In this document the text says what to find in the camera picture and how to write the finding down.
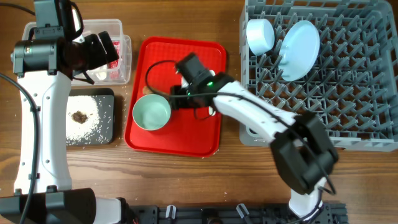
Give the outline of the light blue grey bowl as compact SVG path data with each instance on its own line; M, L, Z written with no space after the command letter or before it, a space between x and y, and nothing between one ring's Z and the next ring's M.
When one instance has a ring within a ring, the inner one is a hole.
M249 49L256 56L270 51L275 42L274 28L267 19L249 20L246 37Z

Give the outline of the white cooked rice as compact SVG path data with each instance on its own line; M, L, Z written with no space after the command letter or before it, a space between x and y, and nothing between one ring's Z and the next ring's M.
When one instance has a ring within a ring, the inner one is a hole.
M101 133L102 115L100 115L102 101L98 96L70 96L67 104L66 115L66 144L94 144L103 143L104 135ZM72 114L81 111L88 119L80 124L72 120Z

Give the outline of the white tissue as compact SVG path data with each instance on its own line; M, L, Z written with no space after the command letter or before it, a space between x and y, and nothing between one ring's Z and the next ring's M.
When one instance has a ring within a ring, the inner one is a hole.
M108 76L107 72L101 72L101 71L99 71L99 72L95 71L94 74L95 74L96 78L100 81L105 80Z

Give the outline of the mint green bowl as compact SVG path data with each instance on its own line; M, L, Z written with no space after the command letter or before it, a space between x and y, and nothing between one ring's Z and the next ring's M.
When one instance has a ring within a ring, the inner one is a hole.
M156 131L169 122L171 113L170 104L163 96L150 94L136 101L132 118L141 129Z

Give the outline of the white plastic spoon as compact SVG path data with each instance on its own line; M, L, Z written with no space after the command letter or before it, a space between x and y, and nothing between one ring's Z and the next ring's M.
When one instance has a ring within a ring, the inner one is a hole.
M211 75L212 76L215 76L216 75L216 73L213 71L213 70L210 70L210 73L211 73ZM210 116L214 116L215 115L215 111L213 110L213 108L212 107L208 107L208 112L209 112L209 115Z

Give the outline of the light blue round plate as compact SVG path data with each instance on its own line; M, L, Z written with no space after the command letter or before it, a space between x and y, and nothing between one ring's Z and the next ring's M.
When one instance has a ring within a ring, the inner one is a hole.
M288 82L303 78L314 66L320 50L320 35L309 21L299 21L282 41L278 69Z

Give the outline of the brown food scrap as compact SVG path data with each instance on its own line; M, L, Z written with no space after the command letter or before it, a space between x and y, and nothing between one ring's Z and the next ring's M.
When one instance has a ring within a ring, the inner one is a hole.
M83 124L86 122L87 119L88 119L87 115L82 113L81 111L77 111L72 114L72 120L74 120L74 122Z

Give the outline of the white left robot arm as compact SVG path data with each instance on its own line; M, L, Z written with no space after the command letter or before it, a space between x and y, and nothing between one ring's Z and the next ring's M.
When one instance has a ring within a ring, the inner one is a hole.
M12 53L11 83L22 103L21 158L14 194L1 199L13 223L127 223L123 198L73 189L67 163L66 114L72 81L91 83L88 71L118 59L107 32L86 36L72 1L36 1L36 26Z

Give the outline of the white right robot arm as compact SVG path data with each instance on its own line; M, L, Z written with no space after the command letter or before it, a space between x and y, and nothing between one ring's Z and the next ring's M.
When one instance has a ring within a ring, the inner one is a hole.
M177 108L211 107L252 129L268 142L277 171L291 189L290 211L300 222L313 221L338 153L316 113L285 111L249 92L230 75L213 73L196 54L175 64L186 86L171 89Z

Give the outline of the red ketchup packet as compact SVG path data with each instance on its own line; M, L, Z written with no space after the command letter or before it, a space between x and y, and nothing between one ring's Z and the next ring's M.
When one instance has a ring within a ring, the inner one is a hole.
M118 56L120 56L120 45L121 45L120 41L114 41L113 45L114 48L116 49ZM118 65L119 65L119 60L115 60L108 65L108 68L112 69L112 71L109 74L109 78L111 80L116 80L119 78L119 72L117 69Z

